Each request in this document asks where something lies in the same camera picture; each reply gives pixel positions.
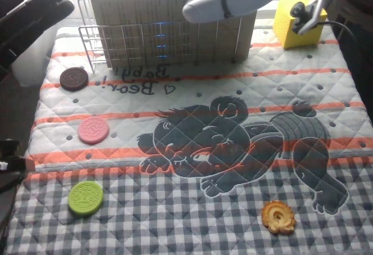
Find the yellow cube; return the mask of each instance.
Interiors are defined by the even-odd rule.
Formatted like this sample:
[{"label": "yellow cube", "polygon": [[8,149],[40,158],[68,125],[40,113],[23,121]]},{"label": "yellow cube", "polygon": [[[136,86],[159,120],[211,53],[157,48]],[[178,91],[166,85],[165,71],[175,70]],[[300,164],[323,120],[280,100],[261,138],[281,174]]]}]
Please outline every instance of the yellow cube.
[{"label": "yellow cube", "polygon": [[[311,29],[304,35],[298,35],[292,31],[295,18],[290,15],[291,8],[297,2],[303,2],[306,6],[310,0],[281,0],[276,11],[273,31],[276,33],[283,48],[301,47],[317,44],[320,40],[322,25]],[[325,21],[327,13],[323,9],[319,21]]]}]

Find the metal wire rack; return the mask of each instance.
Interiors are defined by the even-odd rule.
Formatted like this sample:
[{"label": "metal wire rack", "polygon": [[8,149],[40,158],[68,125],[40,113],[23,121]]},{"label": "metal wire rack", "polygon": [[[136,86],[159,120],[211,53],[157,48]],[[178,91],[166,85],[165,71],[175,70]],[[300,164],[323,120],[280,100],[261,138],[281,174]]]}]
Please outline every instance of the metal wire rack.
[{"label": "metal wire rack", "polygon": [[[205,24],[187,21],[101,26],[96,25],[90,0],[78,0],[78,6],[84,24],[79,34],[93,72],[100,64],[117,69],[236,60],[242,19],[233,29],[219,22],[206,28]],[[231,47],[219,46],[227,40],[223,44]]]}]

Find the checkered fabric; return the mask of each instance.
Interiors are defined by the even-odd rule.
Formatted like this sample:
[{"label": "checkered fabric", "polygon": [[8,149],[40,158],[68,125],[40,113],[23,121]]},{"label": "checkered fabric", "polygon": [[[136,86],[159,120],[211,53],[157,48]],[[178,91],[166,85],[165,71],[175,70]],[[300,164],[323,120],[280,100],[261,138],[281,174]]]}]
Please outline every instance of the checkered fabric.
[{"label": "checkered fabric", "polygon": [[[318,46],[284,51],[272,24],[256,25],[244,63],[127,75],[106,66],[93,74],[76,29],[61,29],[27,150],[37,173],[17,193],[7,253],[371,254],[373,127],[338,43],[324,27]],[[75,66],[87,70],[89,83],[66,91],[59,76]],[[185,111],[191,116],[179,121],[175,115]],[[234,116],[212,117],[214,125],[195,111]],[[89,146],[77,130],[92,115],[108,122],[110,134]],[[224,150],[231,156],[239,156],[243,139],[251,148],[242,161],[219,147],[177,160],[179,142],[183,151],[199,151],[206,133],[230,144]],[[214,155],[220,167],[237,166],[235,178],[210,167]],[[182,158],[193,168],[178,168]],[[249,180],[254,166],[263,175]],[[103,187],[104,202],[79,218],[68,194],[84,180]],[[263,226],[270,200],[293,210],[292,235]]]}]

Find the gingham pattern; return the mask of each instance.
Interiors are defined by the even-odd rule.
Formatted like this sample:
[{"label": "gingham pattern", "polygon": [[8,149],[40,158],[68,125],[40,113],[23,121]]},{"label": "gingham pattern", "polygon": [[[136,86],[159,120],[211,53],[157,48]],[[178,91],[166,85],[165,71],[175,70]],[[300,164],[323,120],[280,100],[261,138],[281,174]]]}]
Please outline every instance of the gingham pattern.
[{"label": "gingham pattern", "polygon": [[[312,192],[292,169],[274,165],[262,179],[208,198],[198,179],[144,175],[128,168],[38,173],[17,194],[8,254],[370,254],[373,158],[335,166],[350,198],[337,216],[312,209]],[[68,193],[94,180],[104,202],[77,218]],[[266,201],[286,201],[297,226],[273,236],[262,225]]]},{"label": "gingham pattern", "polygon": [[[254,30],[252,43],[263,45],[251,48],[246,64],[231,70],[214,65],[206,70],[188,67],[187,72],[170,72],[171,77],[253,73],[252,77],[180,81],[168,95],[163,85],[176,82],[162,83],[151,97],[112,93],[108,86],[101,88],[103,77],[118,80],[120,76],[107,68],[90,73],[90,81],[97,84],[75,93],[64,91],[53,84],[61,72],[71,66],[84,66],[89,72],[87,60],[84,55],[55,57],[44,80],[46,88],[41,90],[27,151],[38,157],[39,173],[29,177],[17,194],[8,254],[371,254],[373,128],[342,53],[335,42],[289,51],[266,46],[276,42],[271,23],[267,21],[264,29]],[[321,40],[334,39],[325,27]],[[81,50],[76,29],[59,31],[54,54]],[[297,74],[304,69],[328,72]],[[258,73],[276,70],[282,73],[257,77]],[[240,97],[248,108],[258,109],[294,101],[337,104],[338,108],[317,110],[317,118],[328,128],[334,144],[329,150],[328,173],[349,190],[336,215],[316,212],[312,208],[314,192],[291,167],[276,160],[259,180],[210,198],[201,190],[198,178],[140,174],[138,165],[143,158],[121,158],[110,151],[94,156],[102,149],[137,147],[137,137],[153,132],[158,118],[108,119],[111,134],[95,146],[81,143],[76,136],[80,120],[58,121],[76,114],[141,113],[209,105],[224,95]],[[268,122],[278,113],[253,112],[246,123]],[[104,203],[91,217],[76,218],[68,209],[68,193],[84,180],[102,185]],[[293,235],[273,236],[262,225],[261,209],[269,200],[285,201],[293,209],[297,220]]]}]

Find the bear illustration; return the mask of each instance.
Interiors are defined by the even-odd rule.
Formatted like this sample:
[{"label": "bear illustration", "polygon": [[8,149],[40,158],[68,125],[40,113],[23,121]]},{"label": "bear illustration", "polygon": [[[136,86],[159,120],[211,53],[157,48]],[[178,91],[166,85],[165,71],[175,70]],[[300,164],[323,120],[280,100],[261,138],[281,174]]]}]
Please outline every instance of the bear illustration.
[{"label": "bear illustration", "polygon": [[141,171],[173,171],[183,178],[200,178],[209,197],[259,179],[276,158],[292,160],[294,172],[314,192],[313,208],[336,214],[346,202],[344,184],[327,172],[330,135],[306,102],[295,102],[270,122],[242,123],[246,103],[236,97],[218,97],[211,106],[193,105],[160,111],[154,133],[138,137],[138,146],[150,155]]}]

